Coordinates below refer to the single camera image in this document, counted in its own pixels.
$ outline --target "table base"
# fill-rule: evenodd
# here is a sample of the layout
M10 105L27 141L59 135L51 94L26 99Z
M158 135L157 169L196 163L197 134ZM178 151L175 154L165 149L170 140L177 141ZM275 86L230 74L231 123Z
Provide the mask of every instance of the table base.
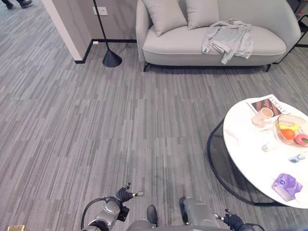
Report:
M207 143L206 143L206 152L207 152L207 158L209 161L209 164L211 166L211 169L215 175L215 177L217 178L217 180L221 183L221 185L229 192L231 193L233 196L235 196L237 199L249 204L249 205L253 205L253 206L262 206L262 207L270 207L270 206L286 206L283 205L279 202L273 201L273 202L269 202L269 203L264 203L264 202L253 202L253 201L249 201L243 197L241 197L240 195L238 195L235 191L233 191L223 180L222 178L219 176L219 174L217 173L217 170L214 167L214 163L212 160L212 156L211 156L211 141L213 136L215 136L216 131L221 127L221 125L224 122L224 118L223 120L217 125L217 127L211 132L210 136L208 137Z

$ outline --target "baseboard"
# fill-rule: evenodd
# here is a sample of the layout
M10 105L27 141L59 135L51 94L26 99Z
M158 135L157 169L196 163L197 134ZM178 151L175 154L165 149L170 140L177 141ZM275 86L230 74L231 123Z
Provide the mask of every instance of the baseboard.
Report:
M306 47L306 48L308 48L308 44L296 44L295 46L296 47Z
M91 41L90 41L90 43L88 45L87 51L85 53L85 56L83 57L82 60L75 60L76 64L85 64L86 63L86 60L87 60L87 57L88 57L88 54L89 54L89 52L91 50L92 45L93 45L93 40L91 39Z
M87 48L87 51L85 53L85 56L83 57L82 60L75 60L75 63L76 64L85 64L86 63L86 60L87 60L87 57L88 57L88 54L91 50L91 47L93 45L93 42L123 42L123 43L137 43L137 40L135 39L102 39L102 38L97 38L97 39L92 39L90 41L90 44Z
M127 42L127 43L137 43L137 40L135 39L102 39L102 38L96 38L92 39L93 41L96 42Z

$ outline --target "sofa cushion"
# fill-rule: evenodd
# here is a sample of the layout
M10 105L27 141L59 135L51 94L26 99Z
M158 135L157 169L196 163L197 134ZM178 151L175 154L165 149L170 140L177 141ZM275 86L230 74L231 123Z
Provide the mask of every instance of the sofa cushion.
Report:
M187 25L177 0L143 0L157 36L166 31Z
M188 29L210 26L219 21L218 0L185 0Z
M202 54L202 38L207 30L208 27L188 30L187 26L182 26L158 37L154 27L151 27L143 50L157 54ZM267 29L252 26L251 35L254 41L252 55L281 55L286 52L285 43ZM221 55L213 48L209 54Z

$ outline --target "wall outlet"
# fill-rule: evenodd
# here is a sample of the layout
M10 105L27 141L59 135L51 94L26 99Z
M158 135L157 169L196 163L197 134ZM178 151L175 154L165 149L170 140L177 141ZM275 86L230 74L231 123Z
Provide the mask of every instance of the wall outlet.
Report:
M108 15L106 7L97 7L99 15Z

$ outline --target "glass bowl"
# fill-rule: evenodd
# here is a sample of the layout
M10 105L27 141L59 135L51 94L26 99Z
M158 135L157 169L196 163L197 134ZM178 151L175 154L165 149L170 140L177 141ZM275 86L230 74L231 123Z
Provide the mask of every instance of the glass bowl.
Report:
M276 127L277 136L283 143L292 145L295 147L308 148L308 144L305 146L300 145L297 142L295 142L295 139L287 140L283 136L282 129L281 129L281 127L283 127L283 129L287 129L287 128L291 129L294 131L295 136L299 134L308 135L308 122L305 121L304 119L299 118L294 115L284 115L283 114L283 115L280 115L278 119L276 120L275 127Z

